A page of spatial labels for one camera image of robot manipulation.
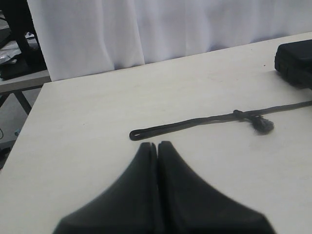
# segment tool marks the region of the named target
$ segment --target white curtain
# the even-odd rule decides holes
[[[312,0],[28,0],[28,4],[52,80],[312,31]]]

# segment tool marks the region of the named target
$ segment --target background table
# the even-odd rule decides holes
[[[29,114],[31,106],[22,91],[41,88],[43,84],[51,82],[48,70],[28,74],[25,76],[0,80],[0,107],[10,94],[14,94],[24,111]]]
[[[274,70],[274,39],[105,74],[47,83],[0,175],[2,234],[51,233],[102,193],[141,142],[131,130],[310,100]],[[274,113],[259,136],[246,122],[202,125],[171,141],[207,182],[263,212],[278,233],[312,230],[312,108]]]

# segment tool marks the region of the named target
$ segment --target floor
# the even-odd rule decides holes
[[[39,92],[40,89],[23,91],[31,106],[34,105]],[[14,94],[11,94],[0,108],[0,128],[4,133],[4,137],[0,140],[0,143],[16,140],[17,136],[15,136],[14,132],[22,129],[26,119],[27,114]]]

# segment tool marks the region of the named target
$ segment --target black case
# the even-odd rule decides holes
[[[282,44],[275,56],[275,69],[291,84],[312,88],[312,40]]]

